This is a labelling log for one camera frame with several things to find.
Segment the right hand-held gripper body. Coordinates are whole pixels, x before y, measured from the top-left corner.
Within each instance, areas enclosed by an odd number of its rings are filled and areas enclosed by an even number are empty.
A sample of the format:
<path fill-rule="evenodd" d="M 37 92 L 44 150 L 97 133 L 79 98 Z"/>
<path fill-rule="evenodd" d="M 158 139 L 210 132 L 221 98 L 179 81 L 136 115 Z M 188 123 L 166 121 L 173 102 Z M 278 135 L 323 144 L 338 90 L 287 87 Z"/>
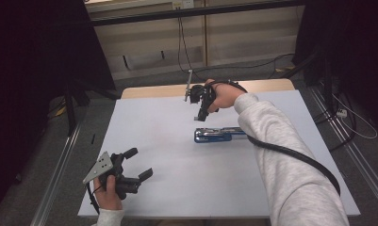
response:
<path fill-rule="evenodd" d="M 190 101 L 192 104 L 201 103 L 202 110 L 208 110 L 210 105 L 216 99 L 216 93 L 210 85 L 193 85 L 191 86 L 191 78 L 193 70 L 189 70 L 189 78 L 185 89 L 184 101 Z"/>

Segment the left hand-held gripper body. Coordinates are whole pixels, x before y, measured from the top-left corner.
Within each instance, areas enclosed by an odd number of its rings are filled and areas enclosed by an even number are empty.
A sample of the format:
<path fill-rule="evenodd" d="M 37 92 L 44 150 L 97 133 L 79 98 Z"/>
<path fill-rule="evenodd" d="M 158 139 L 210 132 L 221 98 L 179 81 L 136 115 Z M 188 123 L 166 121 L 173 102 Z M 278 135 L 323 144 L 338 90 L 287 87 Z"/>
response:
<path fill-rule="evenodd" d="M 122 163 L 124 160 L 123 153 L 102 153 L 82 183 L 87 186 L 94 178 L 99 178 L 103 188 L 107 188 L 107 177 L 113 175 L 116 179 L 115 191 L 121 200 L 126 198 L 127 193 L 136 194 L 140 186 L 140 179 L 123 176 Z"/>

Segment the blue stapler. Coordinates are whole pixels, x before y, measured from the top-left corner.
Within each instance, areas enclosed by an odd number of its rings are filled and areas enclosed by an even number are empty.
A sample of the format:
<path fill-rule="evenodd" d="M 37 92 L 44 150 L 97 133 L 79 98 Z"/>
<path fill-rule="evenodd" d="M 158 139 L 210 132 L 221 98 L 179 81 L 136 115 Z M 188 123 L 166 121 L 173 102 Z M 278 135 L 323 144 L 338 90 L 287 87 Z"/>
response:
<path fill-rule="evenodd" d="M 246 138 L 246 134 L 239 127 L 196 128 L 194 131 L 196 143 L 225 142 L 240 138 Z"/>

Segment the person's right hand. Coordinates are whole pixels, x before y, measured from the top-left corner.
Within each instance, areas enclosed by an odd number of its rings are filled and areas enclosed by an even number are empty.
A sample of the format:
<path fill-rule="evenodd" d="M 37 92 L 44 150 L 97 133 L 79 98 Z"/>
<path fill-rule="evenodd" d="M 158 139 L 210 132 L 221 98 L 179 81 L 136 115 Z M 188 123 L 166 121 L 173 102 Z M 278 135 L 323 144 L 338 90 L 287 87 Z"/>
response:
<path fill-rule="evenodd" d="M 207 85 L 211 85 L 211 87 L 216 92 L 216 99 L 209 106 L 207 110 L 209 113 L 213 113 L 219 108 L 228 108 L 228 107 L 233 106 L 236 99 L 241 94 L 244 94 L 243 90 L 236 88 L 232 85 L 228 85 L 224 83 L 214 84 L 213 79 L 207 79 L 205 83 Z"/>

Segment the person's left hand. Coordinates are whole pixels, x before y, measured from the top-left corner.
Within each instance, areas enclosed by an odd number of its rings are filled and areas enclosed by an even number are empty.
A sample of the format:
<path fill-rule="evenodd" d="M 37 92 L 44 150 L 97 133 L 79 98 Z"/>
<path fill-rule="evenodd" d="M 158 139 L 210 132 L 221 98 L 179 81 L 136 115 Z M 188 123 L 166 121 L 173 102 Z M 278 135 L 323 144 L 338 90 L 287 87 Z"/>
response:
<path fill-rule="evenodd" d="M 99 207 L 106 210 L 122 210 L 123 205 L 115 191 L 116 179 L 113 175 L 107 177 L 107 188 L 103 188 L 99 178 L 93 180 L 94 196 Z"/>

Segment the white table mat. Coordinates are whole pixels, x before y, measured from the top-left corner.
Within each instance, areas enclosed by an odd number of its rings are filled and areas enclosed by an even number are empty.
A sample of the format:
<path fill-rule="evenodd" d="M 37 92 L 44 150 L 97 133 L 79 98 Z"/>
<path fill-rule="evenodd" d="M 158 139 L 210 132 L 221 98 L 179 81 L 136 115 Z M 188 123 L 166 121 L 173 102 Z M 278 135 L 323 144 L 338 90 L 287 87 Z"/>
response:
<path fill-rule="evenodd" d="M 232 108 L 194 118 L 198 105 L 183 97 L 117 101 L 101 150 L 138 153 L 123 162 L 123 174 L 153 176 L 123 201 L 127 218 L 265 218 L 267 194 L 246 138 L 197 143 L 196 129 L 235 126 Z"/>

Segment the wooden table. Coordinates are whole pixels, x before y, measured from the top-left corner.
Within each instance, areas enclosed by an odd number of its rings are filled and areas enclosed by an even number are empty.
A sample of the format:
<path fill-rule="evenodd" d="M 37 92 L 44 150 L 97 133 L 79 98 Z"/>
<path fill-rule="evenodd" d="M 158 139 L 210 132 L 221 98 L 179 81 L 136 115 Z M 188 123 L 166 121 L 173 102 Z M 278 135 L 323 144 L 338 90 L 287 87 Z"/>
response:
<path fill-rule="evenodd" d="M 295 90 L 289 79 L 262 79 L 238 81 L 238 83 L 249 92 L 267 92 Z M 123 91 L 122 99 L 134 98 L 157 98 L 157 97 L 184 97 L 186 85 L 168 85 L 154 87 L 127 88 Z"/>

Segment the black stand legs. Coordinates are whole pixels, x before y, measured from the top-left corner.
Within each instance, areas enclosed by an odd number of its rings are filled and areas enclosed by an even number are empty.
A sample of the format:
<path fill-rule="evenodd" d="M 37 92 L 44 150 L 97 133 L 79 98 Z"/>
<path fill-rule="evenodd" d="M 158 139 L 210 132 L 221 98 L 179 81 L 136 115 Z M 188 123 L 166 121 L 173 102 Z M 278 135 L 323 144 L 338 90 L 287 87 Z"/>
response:
<path fill-rule="evenodd" d="M 321 51 L 315 52 L 304 61 L 296 65 L 292 70 L 283 75 L 289 79 L 297 73 L 302 73 L 307 86 L 316 86 L 322 82 L 324 102 L 327 110 L 333 111 L 333 88 L 331 64 L 328 58 Z"/>
<path fill-rule="evenodd" d="M 65 83 L 64 98 L 67 111 L 67 118 L 69 123 L 68 136 L 70 137 L 77 127 L 77 120 L 74 114 L 74 102 L 79 106 L 87 106 L 90 103 L 90 98 L 86 93 L 87 90 L 94 91 L 101 96 L 110 100 L 118 100 L 119 96 L 111 93 L 108 90 L 100 89 L 93 84 L 81 79 L 71 79 Z"/>

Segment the black horizontal bar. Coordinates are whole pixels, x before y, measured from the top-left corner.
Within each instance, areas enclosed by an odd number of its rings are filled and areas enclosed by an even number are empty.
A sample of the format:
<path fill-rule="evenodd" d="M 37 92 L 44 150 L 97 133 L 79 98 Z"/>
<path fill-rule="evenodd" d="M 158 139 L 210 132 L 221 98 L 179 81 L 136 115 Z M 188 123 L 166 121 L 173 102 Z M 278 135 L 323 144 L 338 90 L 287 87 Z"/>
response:
<path fill-rule="evenodd" d="M 139 22 L 166 20 L 166 19 L 174 19 L 174 18 L 185 18 L 185 17 L 203 16 L 203 15 L 213 15 L 213 14 L 223 14 L 223 13 L 233 13 L 233 12 L 242 12 L 242 11 L 250 11 L 250 10 L 289 8 L 289 7 L 304 6 L 306 1 L 307 0 L 267 0 L 267 1 L 261 1 L 261 2 L 256 2 L 256 3 L 168 10 L 168 11 L 151 12 L 151 13 L 143 13 L 143 14 L 128 15 L 128 16 L 111 16 L 111 17 L 103 17 L 99 19 L 92 19 L 90 22 L 90 26 L 131 24 L 131 23 L 139 23 Z"/>

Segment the black curtain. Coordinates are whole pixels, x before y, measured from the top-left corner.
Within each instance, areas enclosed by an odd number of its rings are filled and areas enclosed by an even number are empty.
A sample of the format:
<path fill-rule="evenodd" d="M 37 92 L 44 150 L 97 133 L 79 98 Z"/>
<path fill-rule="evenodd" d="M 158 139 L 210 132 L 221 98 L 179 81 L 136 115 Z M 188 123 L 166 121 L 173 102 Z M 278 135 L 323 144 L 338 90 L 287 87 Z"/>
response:
<path fill-rule="evenodd" d="M 84 0 L 0 0 L 0 203 L 37 145 L 50 101 L 114 87 Z"/>
<path fill-rule="evenodd" d="M 316 52 L 378 125 L 378 0 L 305 0 L 292 62 Z"/>

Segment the aluminium floor rail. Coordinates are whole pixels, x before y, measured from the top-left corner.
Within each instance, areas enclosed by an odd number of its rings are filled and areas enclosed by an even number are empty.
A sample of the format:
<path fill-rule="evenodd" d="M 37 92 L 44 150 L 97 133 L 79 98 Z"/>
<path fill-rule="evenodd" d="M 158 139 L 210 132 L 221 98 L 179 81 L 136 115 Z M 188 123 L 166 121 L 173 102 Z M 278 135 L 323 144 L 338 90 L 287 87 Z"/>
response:
<path fill-rule="evenodd" d="M 322 97 L 321 92 L 318 89 L 314 88 L 311 88 L 310 90 L 312 93 L 312 97 L 314 98 L 318 107 L 321 111 L 323 111 L 323 115 L 327 118 L 330 127 L 333 129 L 338 139 L 341 142 L 344 142 L 346 138 L 350 137 L 350 133 L 345 129 L 345 126 L 343 125 L 341 120 L 339 120 L 337 117 L 334 117 L 331 113 L 327 111 L 327 106 L 324 103 L 324 98 Z M 346 142 L 343 145 L 343 147 L 349 154 L 350 158 L 353 160 L 354 164 L 356 165 L 361 175 L 370 187 L 372 193 L 378 200 L 378 175 L 372 169 L 370 163 L 361 153 L 360 149 L 354 143 L 353 140 Z"/>
<path fill-rule="evenodd" d="M 41 198 L 39 206 L 30 223 L 30 226 L 45 226 L 49 214 L 51 212 L 53 203 L 57 197 L 60 182 L 65 172 L 66 166 L 70 159 L 70 155 L 74 150 L 74 145 L 80 133 L 81 123 L 78 123 L 72 132 L 68 135 L 65 145 L 62 149 L 60 158 L 57 161 L 56 168 L 52 173 L 51 179 L 45 192 Z"/>

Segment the white wall socket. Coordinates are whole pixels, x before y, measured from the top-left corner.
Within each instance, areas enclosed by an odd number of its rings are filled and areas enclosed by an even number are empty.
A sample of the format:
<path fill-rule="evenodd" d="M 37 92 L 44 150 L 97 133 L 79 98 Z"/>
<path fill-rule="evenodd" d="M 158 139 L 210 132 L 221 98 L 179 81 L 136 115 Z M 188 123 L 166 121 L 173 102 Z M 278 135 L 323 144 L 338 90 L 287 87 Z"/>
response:
<path fill-rule="evenodd" d="M 189 9 L 194 8 L 193 0 L 172 0 L 173 9 Z"/>

